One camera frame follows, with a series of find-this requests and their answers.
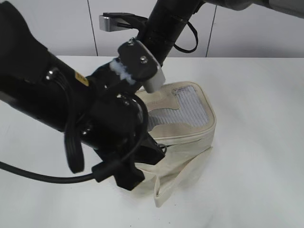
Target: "bag strap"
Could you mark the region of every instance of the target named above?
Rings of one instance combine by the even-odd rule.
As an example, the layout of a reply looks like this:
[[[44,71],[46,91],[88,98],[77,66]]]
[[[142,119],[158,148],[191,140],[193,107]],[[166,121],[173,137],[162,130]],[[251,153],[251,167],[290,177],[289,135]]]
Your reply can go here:
[[[154,186],[154,201],[156,207],[158,208],[161,207],[162,204],[171,196],[171,194],[176,189],[176,187],[181,183],[181,181],[187,178],[194,169],[203,165],[207,161],[207,159],[211,154],[211,151],[212,151],[212,147],[210,147],[206,151],[202,152],[201,154],[193,158],[177,175],[174,181],[169,186],[166,187],[166,189],[161,190],[160,178],[158,176],[156,177],[156,182]]]

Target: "canvas bag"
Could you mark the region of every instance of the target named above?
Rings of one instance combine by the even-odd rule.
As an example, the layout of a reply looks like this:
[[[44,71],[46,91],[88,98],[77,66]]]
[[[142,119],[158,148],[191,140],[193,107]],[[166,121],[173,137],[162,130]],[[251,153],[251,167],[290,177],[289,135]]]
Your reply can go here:
[[[153,193],[160,207],[181,184],[190,185],[201,176],[211,153],[216,117],[201,87],[193,82],[164,85],[159,91],[137,95],[149,111],[148,132],[158,144],[167,146],[156,165],[136,163],[145,180],[133,191]]]

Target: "white table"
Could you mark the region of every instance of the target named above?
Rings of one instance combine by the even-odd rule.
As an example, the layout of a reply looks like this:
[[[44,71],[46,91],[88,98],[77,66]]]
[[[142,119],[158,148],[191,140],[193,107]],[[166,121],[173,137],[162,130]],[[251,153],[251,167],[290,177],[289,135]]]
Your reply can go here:
[[[84,75],[110,57],[60,57]],[[168,58],[167,82],[191,80],[217,115],[199,182],[160,208],[112,178],[56,185],[0,171],[2,228],[302,228],[304,59]],[[72,176],[63,135],[0,103],[0,161]],[[99,162],[85,147],[86,172]]]

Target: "mesh pocket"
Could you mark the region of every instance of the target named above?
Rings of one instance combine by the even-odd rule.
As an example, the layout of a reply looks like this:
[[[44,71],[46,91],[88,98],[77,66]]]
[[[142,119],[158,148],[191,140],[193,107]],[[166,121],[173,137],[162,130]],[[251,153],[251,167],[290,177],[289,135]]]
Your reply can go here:
[[[149,112],[148,131],[155,126],[187,123],[193,127],[203,127],[209,121],[208,115],[193,86],[185,86],[173,91],[180,108],[155,109]]]

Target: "black power cord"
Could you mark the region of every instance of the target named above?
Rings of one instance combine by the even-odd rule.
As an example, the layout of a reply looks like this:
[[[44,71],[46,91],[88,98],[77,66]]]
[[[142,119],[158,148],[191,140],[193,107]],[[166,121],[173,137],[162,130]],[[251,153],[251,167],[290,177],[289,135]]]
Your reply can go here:
[[[5,164],[3,162],[0,162],[0,169],[14,173],[22,177],[30,178],[37,181],[43,181],[47,183],[54,183],[54,184],[73,184],[73,183],[80,183],[93,179],[93,174],[88,174],[78,177],[50,177],[50,176],[45,176],[45,175],[29,172],[26,170],[22,170],[14,166]]]
[[[142,109],[142,127],[141,127],[141,132],[139,133],[139,139],[136,142],[135,146],[122,158],[122,161],[126,161],[130,158],[131,155],[133,155],[138,148],[141,146],[143,140],[146,137],[147,134],[147,129],[148,129],[148,120],[149,120],[149,115],[148,115],[148,110],[144,102],[136,95],[126,95],[126,97],[133,99]]]

